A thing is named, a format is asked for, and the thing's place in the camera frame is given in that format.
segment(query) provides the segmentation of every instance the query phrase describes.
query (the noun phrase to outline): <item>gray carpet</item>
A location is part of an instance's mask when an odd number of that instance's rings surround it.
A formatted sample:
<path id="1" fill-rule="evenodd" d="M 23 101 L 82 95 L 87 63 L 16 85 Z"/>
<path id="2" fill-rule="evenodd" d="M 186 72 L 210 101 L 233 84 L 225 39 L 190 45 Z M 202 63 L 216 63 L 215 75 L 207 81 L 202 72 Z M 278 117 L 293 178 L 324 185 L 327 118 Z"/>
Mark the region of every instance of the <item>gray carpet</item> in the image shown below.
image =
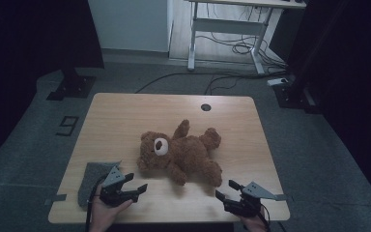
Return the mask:
<path id="1" fill-rule="evenodd" d="M 224 70 L 200 67 L 195 72 L 218 71 Z M 160 76 L 187 73 L 185 66 L 115 62 L 105 63 L 105 70 L 79 72 L 97 77 L 87 99 L 47 101 L 62 75 L 53 72 L 41 77 L 37 95 L 0 148 L 0 231 L 84 231 L 83 224 L 48 222 L 50 205 L 44 203 L 57 192 L 93 96 L 100 92 L 135 93 Z M 141 93 L 203 95 L 211 78 L 175 75 Z M 268 79 L 272 77 L 237 82 L 224 79 L 214 85 L 236 86 L 215 89 L 213 95 L 250 96 L 255 100 L 291 211 L 288 221 L 272 222 L 271 230 L 371 231 L 371 186 L 351 154 L 322 115 L 280 108 L 267 86 Z M 66 130 L 59 127 L 65 116 L 79 117 L 76 128 L 71 136 L 56 135 Z M 162 226 L 162 230 L 172 230 Z M 243 231 L 243 227 L 235 223 L 234 230 Z"/>

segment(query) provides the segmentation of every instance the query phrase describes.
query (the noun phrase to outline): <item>brown teddy bear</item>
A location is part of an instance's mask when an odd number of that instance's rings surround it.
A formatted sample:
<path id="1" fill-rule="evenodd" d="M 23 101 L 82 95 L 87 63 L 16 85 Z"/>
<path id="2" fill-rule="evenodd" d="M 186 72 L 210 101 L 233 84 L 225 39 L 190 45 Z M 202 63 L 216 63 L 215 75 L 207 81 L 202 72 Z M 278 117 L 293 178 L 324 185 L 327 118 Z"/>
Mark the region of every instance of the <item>brown teddy bear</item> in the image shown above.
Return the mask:
<path id="1" fill-rule="evenodd" d="M 183 120 L 172 138 L 164 133 L 145 132 L 141 135 L 140 158 L 137 166 L 141 171 L 167 169 L 178 185 L 187 181 L 187 173 L 197 172 L 205 176 L 210 185 L 221 185 L 221 167 L 209 158 L 208 151 L 215 149 L 221 136 L 214 128 L 197 137 L 188 134 L 189 121 Z"/>

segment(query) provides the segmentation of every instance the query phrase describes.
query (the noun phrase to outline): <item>gray cloth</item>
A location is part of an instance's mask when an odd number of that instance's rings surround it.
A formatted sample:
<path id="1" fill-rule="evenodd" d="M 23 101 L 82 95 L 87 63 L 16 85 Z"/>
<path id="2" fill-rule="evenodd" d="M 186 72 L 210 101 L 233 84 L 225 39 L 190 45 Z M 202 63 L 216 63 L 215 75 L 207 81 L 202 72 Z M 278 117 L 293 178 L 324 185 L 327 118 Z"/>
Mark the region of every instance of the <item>gray cloth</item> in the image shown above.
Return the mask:
<path id="1" fill-rule="evenodd" d="M 77 203 L 80 207 L 87 207 L 87 201 L 89 200 L 90 193 L 98 179 L 101 176 L 107 175 L 111 168 L 115 166 L 117 162 L 88 162 L 82 184 L 80 185 L 79 192 L 77 194 Z"/>

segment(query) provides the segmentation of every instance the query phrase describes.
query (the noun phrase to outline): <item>teddy bear's muzzle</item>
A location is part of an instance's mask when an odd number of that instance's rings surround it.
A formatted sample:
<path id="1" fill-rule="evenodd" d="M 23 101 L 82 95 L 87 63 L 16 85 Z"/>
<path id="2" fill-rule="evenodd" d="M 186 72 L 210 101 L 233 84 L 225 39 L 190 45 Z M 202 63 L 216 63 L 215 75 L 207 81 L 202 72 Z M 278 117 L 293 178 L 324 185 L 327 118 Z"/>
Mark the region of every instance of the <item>teddy bear's muzzle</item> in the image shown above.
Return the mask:
<path id="1" fill-rule="evenodd" d="M 155 140 L 155 153 L 158 156 L 164 156 L 168 152 L 168 142 L 165 138 L 157 138 Z"/>

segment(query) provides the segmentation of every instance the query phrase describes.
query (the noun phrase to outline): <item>desk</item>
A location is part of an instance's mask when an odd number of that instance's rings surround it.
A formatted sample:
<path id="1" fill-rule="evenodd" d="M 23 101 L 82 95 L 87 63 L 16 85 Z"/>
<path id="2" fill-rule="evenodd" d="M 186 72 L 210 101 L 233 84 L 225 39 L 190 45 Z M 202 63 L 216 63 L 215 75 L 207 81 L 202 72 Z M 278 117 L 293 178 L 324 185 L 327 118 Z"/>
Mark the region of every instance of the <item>desk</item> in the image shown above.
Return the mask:
<path id="1" fill-rule="evenodd" d="M 289 2 L 282 0 L 187 0 L 187 1 L 195 3 L 191 29 L 191 44 L 189 46 L 187 65 L 190 71 L 194 70 L 195 63 L 195 33 L 197 31 L 202 31 L 258 36 L 258 40 L 256 41 L 254 48 L 251 49 L 250 53 L 252 60 L 254 61 L 257 73 L 264 74 L 265 73 L 264 68 L 261 64 L 262 59 L 259 56 L 258 52 L 261 47 L 261 43 L 264 39 L 265 33 L 267 31 L 272 10 L 274 8 L 304 9 L 306 7 L 306 4 L 304 2 L 297 3 L 294 0 L 291 0 Z M 198 18 L 197 17 L 198 3 L 258 6 L 270 9 L 267 12 L 266 18 L 262 22 Z"/>
<path id="2" fill-rule="evenodd" d="M 212 109 L 203 111 L 202 104 Z M 84 223 L 86 212 L 77 205 L 77 192 L 86 163 L 119 160 L 124 174 L 134 173 L 134 180 L 123 190 L 149 185 L 138 203 L 118 216 L 117 223 L 238 221 L 224 212 L 214 188 L 204 178 L 191 176 L 180 187 L 164 170 L 139 172 L 136 160 L 140 156 L 140 135 L 159 131 L 171 136 L 183 119 L 190 122 L 188 134 L 200 135 L 213 127 L 221 135 L 221 144 L 212 152 L 212 158 L 223 170 L 218 190 L 228 198 L 240 199 L 240 193 L 228 187 L 229 179 L 242 185 L 255 181 L 274 194 L 283 193 L 252 98 L 96 94 L 57 192 L 66 194 L 66 200 L 53 203 L 49 221 Z M 263 200 L 263 204 L 272 220 L 287 220 L 290 216 L 285 201 Z"/>

